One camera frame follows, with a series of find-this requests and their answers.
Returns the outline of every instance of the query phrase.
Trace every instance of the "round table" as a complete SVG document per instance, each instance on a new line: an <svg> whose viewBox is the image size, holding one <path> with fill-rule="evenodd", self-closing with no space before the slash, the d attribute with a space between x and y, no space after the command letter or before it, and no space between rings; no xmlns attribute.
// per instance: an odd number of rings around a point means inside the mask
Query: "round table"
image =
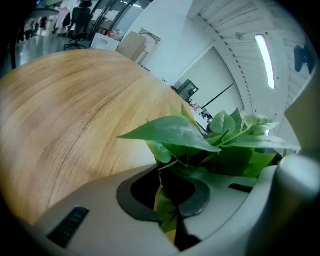
<svg viewBox="0 0 320 256"><path fill-rule="evenodd" d="M116 136L184 102L131 60L97 49L38 58L0 88L0 189L30 224L88 182L154 164L144 141Z"/></svg>

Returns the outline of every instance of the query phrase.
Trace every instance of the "ceiling light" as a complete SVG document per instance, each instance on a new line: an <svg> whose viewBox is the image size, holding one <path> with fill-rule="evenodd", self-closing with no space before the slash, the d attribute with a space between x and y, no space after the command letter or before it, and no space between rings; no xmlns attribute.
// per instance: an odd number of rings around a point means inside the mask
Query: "ceiling light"
<svg viewBox="0 0 320 256"><path fill-rule="evenodd" d="M258 46L262 53L262 57L263 57L263 61L266 69L266 75L268 77L269 87L272 89L275 89L274 71L272 69L271 58L270 58L265 37L262 34L257 34L255 36L255 40L258 43Z"/></svg>

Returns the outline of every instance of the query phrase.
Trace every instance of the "office floor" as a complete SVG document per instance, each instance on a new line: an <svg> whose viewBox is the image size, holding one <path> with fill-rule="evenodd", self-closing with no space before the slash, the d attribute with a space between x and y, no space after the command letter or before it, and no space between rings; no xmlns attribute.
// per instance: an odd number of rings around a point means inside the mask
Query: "office floor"
<svg viewBox="0 0 320 256"><path fill-rule="evenodd" d="M64 45L68 44L69 41L70 39L68 38L55 36L34 36L28 41L24 40L24 42L18 43L15 48L16 66L20 67L39 57L62 52L64 50ZM88 41L81 41L79 43L84 46L89 46ZM4 77L11 70L11 56L9 50L7 50L5 61L0 67L0 78Z"/></svg>

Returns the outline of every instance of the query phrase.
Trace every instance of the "white wall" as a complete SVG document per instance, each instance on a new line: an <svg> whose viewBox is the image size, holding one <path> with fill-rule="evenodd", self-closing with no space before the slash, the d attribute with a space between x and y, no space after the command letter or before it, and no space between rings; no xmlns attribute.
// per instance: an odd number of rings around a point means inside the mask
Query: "white wall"
<svg viewBox="0 0 320 256"><path fill-rule="evenodd" d="M193 0L155 0L135 20L128 33L145 29L161 42L146 58L143 65L157 78L174 85L187 67L208 50L214 39L209 25L187 18Z"/></svg>
<svg viewBox="0 0 320 256"><path fill-rule="evenodd" d="M187 79L199 88L191 98L201 107L234 83L227 67L213 49L199 59L184 74L179 83L183 84ZM233 85L205 109L214 117L223 110L230 115L236 108L241 111L244 105L237 87Z"/></svg>
<svg viewBox="0 0 320 256"><path fill-rule="evenodd" d="M141 15L144 10L138 7L129 6L122 14L121 18L115 24L113 30L121 30L124 34L130 29L137 17Z"/></svg>
<svg viewBox="0 0 320 256"><path fill-rule="evenodd" d="M211 104L205 107L213 117L223 110L231 115L237 108L239 108L240 111L243 110L244 104L235 85L231 86Z"/></svg>
<svg viewBox="0 0 320 256"><path fill-rule="evenodd" d="M226 66L213 50L209 50L179 80L191 80L199 90L192 96L201 107L234 83Z"/></svg>

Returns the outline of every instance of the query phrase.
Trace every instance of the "cardboard box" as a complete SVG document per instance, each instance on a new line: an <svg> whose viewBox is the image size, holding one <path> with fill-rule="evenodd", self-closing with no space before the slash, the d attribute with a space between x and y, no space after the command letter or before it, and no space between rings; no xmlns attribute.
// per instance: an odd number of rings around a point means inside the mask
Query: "cardboard box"
<svg viewBox="0 0 320 256"><path fill-rule="evenodd" d="M135 61L146 48L147 39L135 32L130 32L119 44L117 52Z"/></svg>

